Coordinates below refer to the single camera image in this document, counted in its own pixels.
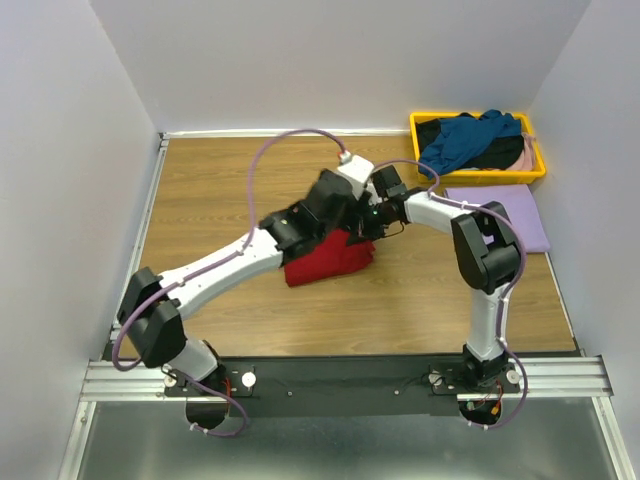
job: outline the yellow plastic bin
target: yellow plastic bin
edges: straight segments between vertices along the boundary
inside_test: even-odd
[[[479,117],[482,113],[470,112],[474,117]],[[420,159],[420,148],[418,147],[418,135],[416,134],[416,123],[426,122],[434,118],[457,117],[460,112],[414,112],[409,116],[409,126],[411,128],[411,140],[413,142],[413,152],[416,160]],[[529,118],[524,113],[512,113],[514,118],[522,122],[522,131],[535,135]],[[537,178],[544,177],[547,168],[544,166],[542,155],[537,142],[533,142],[536,154],[533,170],[530,172],[507,171],[507,170],[456,170],[441,177],[441,182],[446,185],[511,185],[514,183],[533,183]],[[425,175],[418,175],[421,183],[433,183]]]

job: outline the blue shirt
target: blue shirt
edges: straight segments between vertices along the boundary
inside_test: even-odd
[[[440,135],[422,151],[419,161],[433,168],[438,175],[444,175],[462,168],[483,153],[494,139],[521,133],[520,120],[498,110],[488,110],[480,118],[443,118],[440,120]],[[426,170],[420,171],[431,178]]]

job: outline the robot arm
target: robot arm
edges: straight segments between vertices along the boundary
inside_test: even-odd
[[[179,285],[151,304],[127,332],[146,367],[168,364],[198,381],[218,368],[215,351],[188,338],[182,323],[239,283],[309,254],[339,226],[362,196],[374,169],[372,163],[350,153],[342,154],[340,160],[335,172],[320,173],[304,199],[269,214],[236,242],[160,275],[144,268],[132,276],[117,314],[123,325],[146,299]]]
[[[357,242],[382,238],[399,221],[453,236],[460,272],[472,289],[471,334],[463,350],[467,386],[489,384],[504,372],[507,358],[496,332],[499,327],[504,337],[507,309],[500,297],[520,263],[511,232],[489,215],[443,204],[422,189],[408,191],[393,167],[372,175],[372,163],[350,154],[341,163],[336,172],[322,171],[304,199],[262,220],[249,243],[244,236],[190,265],[160,275],[145,268],[131,278],[118,312],[121,324],[155,292],[180,285],[147,308],[128,331],[146,367],[168,364],[195,380],[206,379],[220,360],[208,344],[185,335],[183,321],[235,285],[307,255],[336,228],[350,231]],[[485,208],[506,216],[498,203]],[[489,245],[483,235],[493,237]],[[234,252],[239,254],[232,260],[185,282]]]

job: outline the clothing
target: clothing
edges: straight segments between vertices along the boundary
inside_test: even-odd
[[[468,113],[462,113],[460,116],[471,117]],[[422,152],[440,135],[440,119],[436,118],[417,124],[416,135],[418,137],[418,148]],[[516,135],[514,137],[496,138],[483,153],[469,160],[458,170],[509,169],[524,151],[525,141],[522,137],[522,135]]]
[[[285,265],[287,285],[305,285],[323,278],[357,272],[369,265],[376,249],[373,242],[347,246],[348,238],[348,232],[334,230],[309,255]]]
[[[463,167],[507,170],[524,152],[524,143],[522,135],[496,138],[483,153],[469,160]]]
[[[536,201],[526,185],[500,185],[495,187],[447,188],[445,195],[459,202],[484,205],[492,200],[500,202],[509,220],[524,242],[527,253],[548,252],[551,244],[542,228]]]
[[[423,139],[428,140],[437,128],[435,121],[431,122],[425,122],[429,125],[422,134]],[[513,118],[510,113],[503,115],[498,110],[489,110],[478,119],[466,114],[443,118],[439,123],[439,135],[422,150],[419,160],[439,175],[461,168],[472,158],[484,153],[495,139],[515,137],[522,132],[520,120]]]
[[[536,159],[536,151],[533,148],[533,141],[535,140],[535,137],[528,133],[523,133],[522,136],[524,138],[524,149],[522,150],[522,154],[520,154],[515,163],[507,168],[507,170],[519,170],[522,172],[530,172],[533,170]]]

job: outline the red towel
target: red towel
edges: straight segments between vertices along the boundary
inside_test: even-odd
[[[349,233],[334,230],[313,252],[284,266],[287,285],[296,287],[323,278],[357,272],[373,261],[375,247],[366,241],[347,246]]]

